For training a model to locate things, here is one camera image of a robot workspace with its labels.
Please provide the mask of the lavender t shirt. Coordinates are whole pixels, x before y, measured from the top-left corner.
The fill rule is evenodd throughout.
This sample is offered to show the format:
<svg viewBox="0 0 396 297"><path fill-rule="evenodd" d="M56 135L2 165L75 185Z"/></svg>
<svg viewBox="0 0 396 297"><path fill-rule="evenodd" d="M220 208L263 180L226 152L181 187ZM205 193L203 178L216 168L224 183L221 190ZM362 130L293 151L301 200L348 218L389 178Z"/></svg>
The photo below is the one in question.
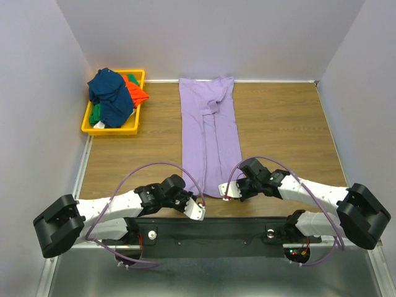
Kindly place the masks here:
<svg viewBox="0 0 396 297"><path fill-rule="evenodd" d="M219 185L234 180L242 159L233 103L234 79L179 79L182 167L186 189L220 198Z"/></svg>

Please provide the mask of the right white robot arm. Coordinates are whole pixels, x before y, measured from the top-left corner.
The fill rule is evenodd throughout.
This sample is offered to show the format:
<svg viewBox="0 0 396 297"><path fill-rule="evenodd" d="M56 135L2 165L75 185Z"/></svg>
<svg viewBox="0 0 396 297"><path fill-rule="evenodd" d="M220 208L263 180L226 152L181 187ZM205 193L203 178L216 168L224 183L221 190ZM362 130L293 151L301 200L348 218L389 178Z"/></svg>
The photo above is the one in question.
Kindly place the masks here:
<svg viewBox="0 0 396 297"><path fill-rule="evenodd" d="M226 193L244 201L260 193L281 200L295 200L319 208L319 212L296 211L285 225L285 236L299 241L308 236L334 236L340 247L348 239L356 246L372 250L376 247L391 215L364 185L329 186L300 178L284 164L270 171L260 161L262 156L239 162L243 178L227 183Z"/></svg>

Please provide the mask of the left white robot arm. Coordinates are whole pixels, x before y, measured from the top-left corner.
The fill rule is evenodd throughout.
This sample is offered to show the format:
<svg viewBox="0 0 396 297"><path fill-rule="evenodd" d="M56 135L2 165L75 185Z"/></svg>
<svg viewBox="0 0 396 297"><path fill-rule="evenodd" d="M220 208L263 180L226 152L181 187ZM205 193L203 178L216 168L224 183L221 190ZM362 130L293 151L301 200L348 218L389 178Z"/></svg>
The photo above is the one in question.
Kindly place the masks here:
<svg viewBox="0 0 396 297"><path fill-rule="evenodd" d="M185 185L182 177L174 174L162 183L140 186L114 197L76 200L70 194L61 196L33 220L43 257L60 256L76 244L93 239L133 243L138 229L130 220L162 208L202 220L205 210Z"/></svg>

